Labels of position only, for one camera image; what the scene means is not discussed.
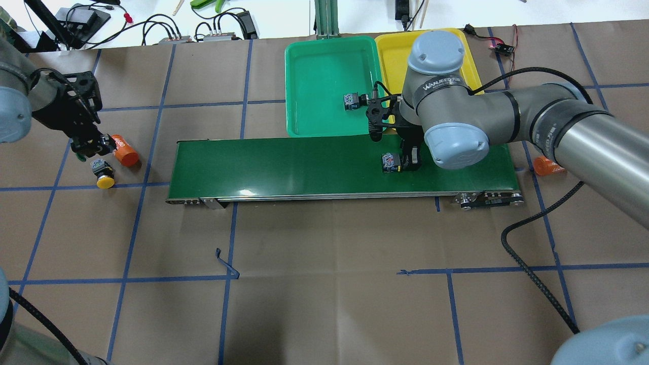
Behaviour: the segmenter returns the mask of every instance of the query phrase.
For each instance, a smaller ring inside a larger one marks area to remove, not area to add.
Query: green metal leg
[[[338,38],[338,0],[315,0],[317,38]]]

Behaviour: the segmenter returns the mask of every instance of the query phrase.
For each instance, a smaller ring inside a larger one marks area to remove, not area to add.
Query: yellow cap
[[[115,185],[115,179],[110,176],[102,176],[97,179],[97,187],[100,189],[110,189]]]

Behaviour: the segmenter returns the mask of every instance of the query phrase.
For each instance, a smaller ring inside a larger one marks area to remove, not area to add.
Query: yellow tray
[[[441,31],[447,31],[455,34],[460,38],[464,44],[464,63],[459,70],[460,75],[464,78],[473,90],[481,87],[480,77],[476,64],[473,62],[473,56],[467,43],[467,38],[464,33],[455,28],[443,28]],[[412,44],[415,39],[429,31],[416,31],[416,32],[402,32],[383,34],[376,37],[376,48],[378,51],[379,64],[381,65],[381,74],[383,75],[383,82],[390,90],[390,92],[397,94],[401,93],[404,87],[404,79],[406,78],[406,70],[408,70],[408,55]]]

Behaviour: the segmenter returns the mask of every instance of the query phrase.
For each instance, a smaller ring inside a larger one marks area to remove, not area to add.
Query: robotic arm
[[[0,143],[26,136],[34,117],[70,137],[72,152],[79,158],[103,156],[116,145],[97,129],[97,111],[101,108],[99,86],[92,72],[63,75],[55,69],[37,69],[0,38]]]
[[[345,108],[368,106],[374,141],[382,128],[396,128],[405,170],[418,168],[412,161],[419,161],[421,142],[439,167],[460,169],[481,161],[489,145],[529,141],[649,228],[649,135],[586,103],[587,94],[569,77],[574,84],[474,95],[459,74],[463,57],[457,36],[426,32],[413,45],[401,95],[349,94]],[[383,122],[390,115],[395,124]]]

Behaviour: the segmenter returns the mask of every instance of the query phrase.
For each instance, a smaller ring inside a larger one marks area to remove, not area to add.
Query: blue tape grid
[[[606,105],[606,100],[604,99],[604,96],[602,95],[601,89],[604,88],[642,88],[642,87],[649,87],[649,83],[637,83],[637,84],[607,84],[607,85],[601,85],[597,82],[596,77],[594,75],[593,69],[585,55],[585,51],[583,50],[582,44],[579,39],[579,35],[577,33],[577,30],[575,29],[575,26],[573,23],[570,24],[572,28],[572,32],[574,35],[575,42],[578,46],[578,49],[580,51],[580,54],[583,58],[584,64],[586,65],[586,68],[589,72],[589,75],[591,76],[593,80],[593,86],[586,86],[586,89],[590,90],[596,90],[598,97],[600,98],[600,101],[602,102],[602,105],[604,108],[607,109]],[[491,28],[487,28],[489,31],[489,35],[493,36],[493,31]],[[47,222],[47,218],[49,215],[49,211],[51,209],[51,205],[55,196],[56,191],[58,190],[88,190],[88,189],[96,189],[98,187],[94,185],[82,185],[82,186],[59,186],[58,183],[60,182],[61,174],[63,172],[67,156],[69,154],[69,148],[66,145],[61,164],[59,166],[58,172],[56,174],[56,179],[53,183],[52,186],[25,186],[25,187],[7,187],[7,188],[0,188],[0,192],[28,192],[28,191],[50,191],[50,196],[47,201],[47,205],[45,207],[45,212],[43,213],[43,218],[41,221],[41,224],[38,229],[38,234],[36,235],[36,239],[34,242],[34,246],[32,248],[32,252],[29,257],[29,261],[27,264],[27,267],[25,269],[25,274],[23,276],[22,280],[13,280],[9,281],[10,285],[16,285],[19,286],[19,293],[22,293],[27,285],[52,285],[52,284],[108,284],[108,283],[119,283],[121,284],[120,288],[120,293],[119,293],[119,299],[117,303],[117,308],[116,308],[116,314],[114,318],[114,324],[113,324],[113,329],[111,333],[111,338],[110,338],[110,345],[108,349],[108,360],[112,357],[112,351],[114,348],[114,341],[115,341],[115,336],[117,333],[117,325],[119,322],[119,314],[121,311],[121,305],[123,303],[123,296],[124,296],[124,291],[125,291],[125,286],[127,283],[170,283],[170,282],[184,282],[184,281],[225,281],[225,293],[224,293],[224,300],[223,300],[223,311],[221,313],[221,336],[219,340],[219,365],[223,364],[224,361],[224,354],[225,354],[225,335],[226,335],[226,327],[227,327],[227,312],[228,312],[228,304],[229,304],[229,293],[230,293],[230,282],[232,280],[231,274],[228,272],[226,275],[198,275],[198,276],[180,276],[180,277],[128,277],[128,272],[130,268],[130,260],[132,257],[132,252],[133,252],[133,247],[135,243],[135,238],[137,235],[137,230],[138,230],[138,224],[140,220],[140,214],[141,214],[141,208],[143,205],[143,200],[145,197],[145,192],[146,188],[148,186],[168,186],[168,182],[147,182],[149,172],[151,170],[151,160],[153,157],[153,151],[155,148],[155,143],[156,143],[156,138],[158,134],[158,129],[160,126],[160,118],[162,115],[163,109],[167,108],[190,108],[190,107],[218,107],[218,106],[227,106],[227,105],[242,105],[243,106],[243,112],[241,116],[241,130],[239,133],[239,137],[243,138],[245,134],[245,116],[246,116],[246,111],[247,111],[247,105],[259,105],[259,104],[267,104],[267,103],[285,103],[286,101],[283,99],[276,99],[276,100],[262,100],[262,101],[249,101],[248,100],[248,89],[249,89],[249,81],[250,81],[250,67],[251,67],[251,56],[252,56],[252,41],[249,42],[249,51],[248,51],[248,58],[247,58],[247,68],[246,68],[246,79],[245,79],[245,91],[244,91],[244,100],[243,101],[234,101],[234,102],[224,102],[224,103],[194,103],[194,104],[179,104],[179,105],[164,105],[164,99],[166,96],[166,90],[169,84],[169,76],[171,74],[171,66],[173,65],[173,57],[175,54],[175,45],[172,48],[171,51],[171,57],[169,60],[169,67],[167,69],[167,75],[165,78],[165,86],[163,89],[163,94],[161,98],[161,102],[157,106],[144,106],[144,107],[124,107],[124,108],[104,108],[101,112],[111,112],[111,111],[122,111],[122,110],[153,110],[157,109],[158,110],[158,117],[156,120],[156,127],[154,130],[154,136],[153,136],[153,142],[151,145],[151,148],[149,150],[149,159],[147,163],[147,169],[145,172],[145,178],[142,183],[139,184],[117,184],[113,188],[141,188],[141,194],[140,194],[140,202],[138,203],[138,210],[136,213],[135,217],[135,222],[134,222],[134,227],[132,231],[132,237],[129,245],[129,252],[127,254],[127,262],[125,264],[125,270],[124,270],[124,275],[122,278],[99,278],[99,279],[45,279],[45,280],[31,280],[29,279],[29,273],[31,270],[31,267],[34,262],[34,258],[36,256],[36,252],[38,250],[38,245],[40,243],[41,237],[43,230],[45,228],[45,224]],[[101,50],[98,50],[97,56],[95,58],[95,62],[93,65],[93,72],[96,71],[97,65],[99,64],[99,57],[101,56]],[[505,73],[505,69],[502,64],[502,59],[500,55],[496,54],[496,60],[498,62],[498,67],[500,68],[501,74]],[[505,84],[505,89],[509,88],[509,83],[507,80],[504,80]],[[494,91],[501,91],[501,90],[488,90],[487,92],[494,92]],[[528,163],[530,164],[531,167],[531,158],[530,154],[528,151],[528,148],[525,144],[523,144],[526,156],[528,159]],[[536,179],[536,176],[533,176],[533,181],[534,181],[534,186],[535,190],[537,192],[537,198],[539,200],[539,205],[541,206],[541,209],[545,208],[545,203],[543,202],[543,197],[541,195],[541,191],[539,188],[538,181]],[[435,198],[435,207],[436,210],[439,212],[440,211],[440,206],[439,206],[439,198]],[[237,220],[237,211],[238,211],[238,205],[237,203],[233,204],[233,210],[232,210],[232,222],[230,226],[230,251],[228,254],[228,263],[232,264],[232,259],[233,259],[233,254],[234,254],[234,240],[235,240],[235,232],[236,232],[236,220]],[[548,233],[548,240],[550,241],[550,247],[552,248],[552,253],[555,257],[556,265],[555,266],[535,266],[532,267],[533,270],[535,271],[557,271],[559,278],[561,280],[561,286],[564,292],[564,296],[567,302],[567,310],[570,314],[570,316],[574,320],[574,312],[572,310],[572,305],[570,303],[570,297],[567,292],[567,287],[565,285],[565,278],[563,276],[563,272],[568,270],[606,270],[606,269],[634,269],[634,268],[649,268],[649,262],[639,262],[639,263],[616,263],[616,264],[586,264],[586,265],[562,265],[558,254],[555,252],[555,243],[554,243],[554,237],[552,236],[552,230],[550,228],[550,223],[547,220],[547,217],[544,218],[544,223],[546,226],[546,230]],[[452,321],[453,321],[453,326],[454,326],[454,332],[455,332],[455,338],[456,338],[456,347],[458,351],[458,360],[460,364],[464,364],[464,359],[463,359],[463,353],[462,353],[462,346],[461,346],[461,336],[460,336],[460,331],[459,331],[459,324],[458,324],[458,313],[457,313],[457,308],[456,308],[456,300],[455,300],[455,295],[454,295],[454,290],[453,290],[453,282],[452,282],[452,274],[464,274],[464,273],[498,273],[498,272],[518,272],[522,271],[519,267],[517,266],[512,266],[512,267],[492,267],[492,268],[447,268],[447,269],[421,269],[421,270],[411,270],[411,271],[406,271],[402,270],[399,272],[399,275],[435,275],[435,274],[440,274],[440,275],[446,275],[447,276],[447,283],[448,283],[448,292],[449,292],[449,299],[450,299],[450,306],[451,306],[451,313],[452,313]]]

